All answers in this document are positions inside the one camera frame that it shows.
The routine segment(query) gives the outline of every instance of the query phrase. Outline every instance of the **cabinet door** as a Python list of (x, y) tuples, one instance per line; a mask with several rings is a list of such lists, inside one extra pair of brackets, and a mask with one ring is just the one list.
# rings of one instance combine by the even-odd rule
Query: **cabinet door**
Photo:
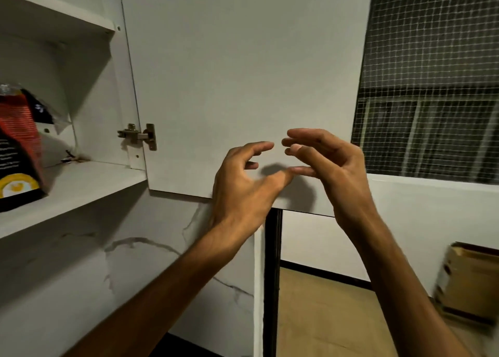
[[(267, 175), (298, 161), (294, 127), (349, 140), (370, 0), (122, 0), (154, 190), (210, 197), (228, 149), (270, 140)], [(332, 215), (318, 180), (298, 177), (276, 207)]]

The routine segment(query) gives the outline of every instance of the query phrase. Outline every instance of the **white shelf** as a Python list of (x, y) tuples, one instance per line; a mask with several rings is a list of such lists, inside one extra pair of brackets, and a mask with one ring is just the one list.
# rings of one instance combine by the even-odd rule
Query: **white shelf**
[(33, 40), (67, 41), (113, 32), (114, 24), (61, 0), (0, 0), (0, 32)]
[(147, 179), (143, 170), (93, 161), (47, 168), (44, 177), (53, 182), (48, 196), (0, 213), (0, 238)]

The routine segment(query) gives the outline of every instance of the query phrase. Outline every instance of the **wire mesh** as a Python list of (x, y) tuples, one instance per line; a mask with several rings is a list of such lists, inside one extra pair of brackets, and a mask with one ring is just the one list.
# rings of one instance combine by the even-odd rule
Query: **wire mesh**
[(370, 173), (499, 184), (499, 0), (372, 0), (352, 142)]

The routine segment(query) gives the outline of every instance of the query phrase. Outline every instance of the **cabinet hinge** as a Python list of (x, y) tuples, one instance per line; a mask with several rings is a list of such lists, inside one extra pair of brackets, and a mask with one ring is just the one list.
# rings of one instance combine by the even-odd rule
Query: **cabinet hinge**
[(139, 140), (145, 141), (149, 145), (150, 151), (156, 151), (156, 134), (154, 133), (154, 124), (147, 123), (144, 132), (140, 132), (135, 128), (135, 124), (129, 123), (128, 128), (118, 131), (118, 137), (127, 139), (132, 144), (137, 144)]

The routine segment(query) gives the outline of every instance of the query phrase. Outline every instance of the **left hand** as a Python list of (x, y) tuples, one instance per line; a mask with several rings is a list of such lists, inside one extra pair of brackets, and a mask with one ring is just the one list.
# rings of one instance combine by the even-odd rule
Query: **left hand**
[(292, 181), (294, 173), (284, 169), (253, 180), (245, 169), (257, 169), (258, 163), (250, 158), (273, 146), (270, 141), (260, 141), (232, 148), (227, 153), (215, 176), (210, 228), (226, 221), (246, 240), (263, 224), (275, 199)]

